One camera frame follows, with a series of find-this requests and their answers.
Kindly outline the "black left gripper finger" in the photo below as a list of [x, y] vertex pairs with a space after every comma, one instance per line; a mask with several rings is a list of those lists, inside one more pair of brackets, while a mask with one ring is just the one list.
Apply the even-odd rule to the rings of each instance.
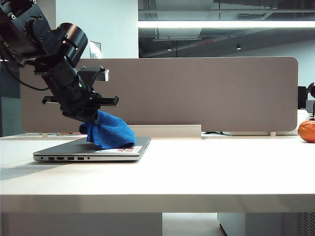
[[85, 122], [80, 113], [67, 113], [66, 111], [62, 111], [62, 115], [66, 118], [70, 118], [79, 122]]
[[85, 123], [98, 125], [98, 109], [85, 110], [83, 112], [83, 118]]

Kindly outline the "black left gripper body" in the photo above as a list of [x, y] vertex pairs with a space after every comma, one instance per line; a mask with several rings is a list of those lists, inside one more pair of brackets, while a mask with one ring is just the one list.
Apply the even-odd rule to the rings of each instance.
[[61, 111], [80, 113], [100, 109], [101, 106], [117, 106], [119, 97], [102, 97], [95, 92], [95, 81], [109, 81], [109, 69], [103, 66], [76, 70], [68, 63], [41, 63], [41, 77], [49, 87], [52, 96], [45, 96], [43, 104], [59, 104]]

